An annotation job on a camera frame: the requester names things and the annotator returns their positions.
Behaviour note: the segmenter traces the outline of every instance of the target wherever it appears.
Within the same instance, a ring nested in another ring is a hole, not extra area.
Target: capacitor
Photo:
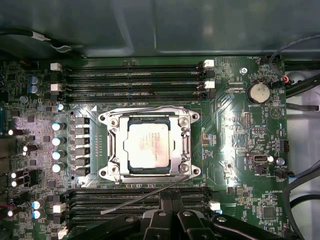
[[[53,158],[54,160],[62,159],[64,156],[65,156],[65,152],[62,151],[62,150],[54,151],[54,152],[52,153],[52,158]]]
[[[45,200],[43,200],[42,198],[39,198],[38,200],[34,201],[31,206],[34,210],[38,210],[43,205],[45,205]]]
[[[65,169],[65,167],[66,167],[66,165],[63,162],[58,162],[52,166],[52,171],[57,174],[60,171],[62,171],[63,169]]]
[[[11,186],[14,187],[14,188],[17,187],[17,186],[20,186],[22,184],[24,184],[24,178],[23,177],[22,178],[17,178],[14,181],[11,182]]]
[[[64,124],[62,122],[55,122],[54,124],[52,124],[53,131],[60,131],[65,128],[66,128],[66,124]]]
[[[24,175],[25,170],[19,170],[11,173],[11,178],[12,179],[18,179]]]
[[[285,163],[286,163],[286,161],[282,157],[278,157],[276,160],[276,164],[278,166],[283,166],[283,165],[285,165]]]
[[[67,105],[62,103],[58,104],[56,108],[58,109],[59,112],[65,112],[68,109]]]
[[[58,137],[55,137],[54,139],[52,139],[52,144],[54,146],[59,146],[59,145],[62,145],[64,143],[65,143],[65,138],[64,137],[58,136]]]
[[[32,151],[36,151],[37,149],[38,149],[38,146],[35,144],[32,144],[32,145],[25,145],[22,150],[24,152],[32,152]]]
[[[26,96],[21,96],[20,97],[20,103],[26,104],[28,102],[28,98]]]
[[[33,219],[39,219],[41,216],[45,216],[45,210],[42,207],[32,213]]]
[[[29,77],[29,83],[31,85],[41,86],[42,85],[42,80],[37,78],[36,76],[31,76],[31,77]]]
[[[7,215],[8,215],[8,217],[11,218],[14,215],[20,213],[22,210],[23,210],[22,206],[17,206],[17,207],[14,207],[13,209],[9,210]]]
[[[271,91],[263,81],[258,81],[249,86],[246,96],[253,104],[263,104],[270,98]]]
[[[30,93],[35,94],[37,96],[42,94],[42,89],[36,85],[32,85],[30,87]]]
[[[9,136],[22,136],[25,132],[22,129],[10,129],[8,131]]]

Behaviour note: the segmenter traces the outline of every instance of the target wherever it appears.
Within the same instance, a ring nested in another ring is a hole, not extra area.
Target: black cable
[[[296,95],[299,95],[299,94],[302,94],[310,89],[313,89],[315,88],[316,86],[319,86],[320,85],[320,81],[318,81],[317,83],[314,83],[314,84],[309,84],[301,89],[297,89],[297,90],[294,90],[294,91],[290,91],[290,92],[286,92],[285,93],[285,98],[288,99],[288,98],[291,98],[291,97],[294,97]]]
[[[298,105],[294,103],[286,103],[287,109],[302,111],[302,112],[317,112],[319,111],[319,106],[317,105]]]
[[[21,29],[21,28],[0,28],[0,36],[5,36],[5,35],[20,35],[20,36],[30,37],[41,42],[49,42],[50,46],[59,53],[69,54],[75,58],[86,59],[84,55],[74,50],[70,45],[65,44],[56,39],[48,38],[43,34],[37,33],[35,31]]]
[[[279,48],[274,54],[271,55],[271,57],[269,58],[269,67],[279,76],[283,77],[285,76],[285,74],[283,74],[281,72],[280,69],[278,69],[275,65],[273,65],[272,61],[275,59],[275,57],[281,53],[283,50],[285,49],[288,49],[296,44],[299,44],[299,43],[302,43],[302,42],[305,42],[305,41],[308,41],[308,40],[312,40],[312,39],[318,39],[320,38],[320,34],[316,34],[316,35],[312,35],[312,36],[307,36],[307,37],[303,37],[303,38],[300,38],[298,40],[294,40],[292,42],[289,42],[288,44],[284,45],[283,47]]]
[[[290,202],[290,207],[294,208],[295,206],[310,200],[320,200],[320,194],[308,194],[295,198]]]
[[[295,221],[294,215],[292,214],[292,210],[291,210],[291,206],[290,206],[290,192],[293,189],[299,187],[300,185],[302,185],[312,179],[315,179],[318,176],[320,176],[320,168],[317,168],[316,170],[297,178],[292,183],[290,183],[283,191],[284,210],[287,214],[287,217],[289,219],[289,222],[291,224],[293,231],[299,236],[300,240],[305,240],[305,238],[302,235],[302,233],[300,232],[300,230],[297,226],[297,223]]]

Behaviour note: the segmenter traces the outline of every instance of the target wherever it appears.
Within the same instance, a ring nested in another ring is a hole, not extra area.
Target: electrolytic capacitor
[[[42,85],[42,80],[37,78],[36,76],[31,76],[31,77],[29,77],[29,83],[31,85],[41,86]]]
[[[10,129],[8,131],[9,136],[22,136],[25,132],[22,129]]]
[[[58,104],[56,108],[58,109],[59,112],[65,112],[68,109],[67,105],[62,103]]]
[[[8,217],[11,218],[14,215],[20,213],[22,210],[23,210],[22,206],[17,206],[17,207],[14,207],[13,209],[9,210],[7,215],[8,215]]]
[[[38,210],[43,205],[45,205],[45,200],[43,200],[42,198],[39,198],[38,200],[34,201],[31,206],[34,210]]]
[[[66,165],[63,162],[58,162],[52,166],[52,171],[57,174],[60,171],[64,170],[65,167],[66,167]]]
[[[62,150],[54,151],[54,152],[52,153],[52,158],[53,158],[54,160],[62,159],[64,156],[65,156],[65,152],[62,151]]]
[[[32,85],[30,87],[30,93],[35,94],[37,96],[42,94],[42,89],[36,85]]]
[[[32,151],[36,151],[37,149],[38,149],[37,145],[32,144],[32,145],[25,145],[22,150],[24,152],[32,152]]]
[[[25,170],[19,170],[11,173],[11,178],[12,179],[18,179],[24,175]]]
[[[66,124],[64,124],[62,122],[55,122],[54,124],[52,124],[53,131],[60,131],[65,128],[66,128]]]
[[[20,103],[26,104],[28,102],[28,98],[26,96],[21,96],[20,97]]]
[[[11,182],[11,186],[14,187],[14,188],[17,187],[17,186],[20,186],[22,184],[24,184],[24,178],[23,177],[14,179],[14,181]]]
[[[41,216],[45,217],[45,210],[42,207],[32,213],[33,219],[39,219]]]
[[[59,145],[62,145],[64,143],[65,143],[65,138],[64,137],[58,136],[58,137],[55,137],[54,139],[52,139],[52,144],[54,146],[59,146]]]

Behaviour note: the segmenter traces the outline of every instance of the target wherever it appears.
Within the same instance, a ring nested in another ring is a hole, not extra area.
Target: mounting screw
[[[119,167],[118,166],[113,166],[112,168],[111,168],[111,171],[114,173],[114,174],[116,174],[117,172],[119,172]]]
[[[180,126],[185,126],[188,124],[188,119],[186,117],[180,117],[179,118],[179,124]]]
[[[246,67],[242,67],[242,68],[240,68],[240,73],[242,75],[246,75],[248,73],[248,69]]]
[[[192,215],[192,213],[189,211],[184,211],[182,214],[185,215],[186,217],[189,217]]]
[[[223,216],[218,216],[216,219],[217,219],[218,222],[220,222],[220,223],[224,223],[224,222],[227,221],[227,219],[226,219],[225,217],[223,217]]]
[[[181,171],[182,173],[188,172],[188,171],[189,171],[189,166],[188,166],[187,164],[185,164],[185,163],[181,163],[181,165],[180,165],[180,171]]]
[[[134,219],[133,219],[132,217],[128,217],[128,218],[125,219],[125,221],[128,222],[128,223],[130,223],[130,222],[133,222]]]
[[[118,120],[115,118],[112,118],[109,122],[110,126],[115,128],[116,126],[118,126]]]

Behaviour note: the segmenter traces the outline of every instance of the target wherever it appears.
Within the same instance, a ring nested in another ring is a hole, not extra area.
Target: chip
[[[49,180],[49,181],[48,181],[48,187],[49,187],[49,188],[54,188],[54,187],[56,187],[56,180]]]
[[[35,116],[28,116],[28,117],[26,118],[26,121],[27,121],[28,123],[33,123],[33,122],[35,121]]]
[[[275,208],[273,206],[265,206],[262,209],[264,219],[274,219],[275,218]]]
[[[50,143],[50,136],[43,136],[42,141],[44,143]]]
[[[37,161],[35,159],[30,160],[29,161],[29,165],[30,166],[35,166],[35,165],[37,165]]]
[[[243,187],[237,187],[237,188],[235,189],[235,194],[238,195],[238,196],[243,196],[243,195],[244,195],[244,192],[245,192],[245,190],[244,190]]]

